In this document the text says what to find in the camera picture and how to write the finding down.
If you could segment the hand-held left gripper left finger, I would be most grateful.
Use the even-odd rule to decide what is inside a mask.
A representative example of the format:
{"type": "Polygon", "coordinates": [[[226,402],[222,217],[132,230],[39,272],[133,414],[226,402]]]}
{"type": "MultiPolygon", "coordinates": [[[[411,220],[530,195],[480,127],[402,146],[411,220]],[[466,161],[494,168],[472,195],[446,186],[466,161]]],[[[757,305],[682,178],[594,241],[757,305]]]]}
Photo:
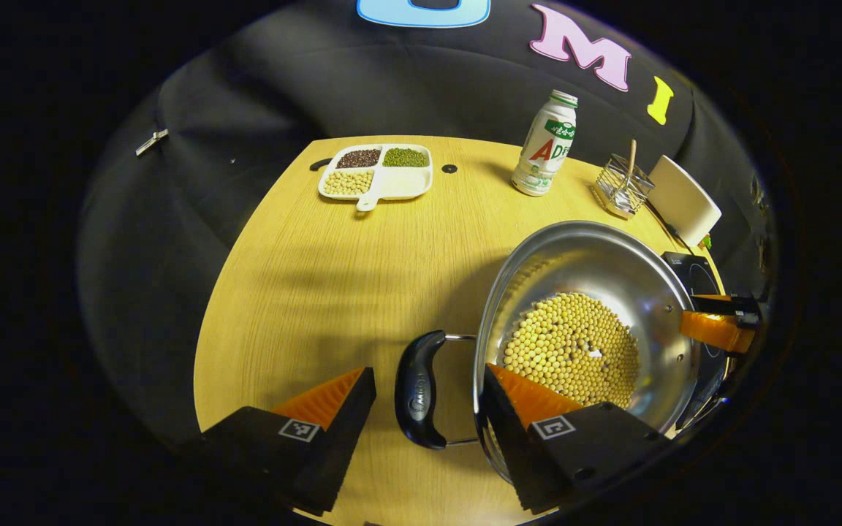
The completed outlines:
{"type": "Polygon", "coordinates": [[[247,493],[321,516],[336,503],[375,399],[373,367],[358,367],[270,410],[236,410],[198,436],[198,460],[247,493]]]}

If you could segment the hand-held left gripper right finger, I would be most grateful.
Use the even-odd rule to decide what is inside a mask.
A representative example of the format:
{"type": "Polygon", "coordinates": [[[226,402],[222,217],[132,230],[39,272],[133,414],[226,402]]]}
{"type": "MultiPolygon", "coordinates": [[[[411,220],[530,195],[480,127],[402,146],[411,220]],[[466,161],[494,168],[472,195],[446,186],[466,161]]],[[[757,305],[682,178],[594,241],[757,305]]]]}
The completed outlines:
{"type": "Polygon", "coordinates": [[[615,404],[582,406],[495,364],[485,366],[479,403],[519,503],[535,515],[585,505],[672,448],[615,404]]]}

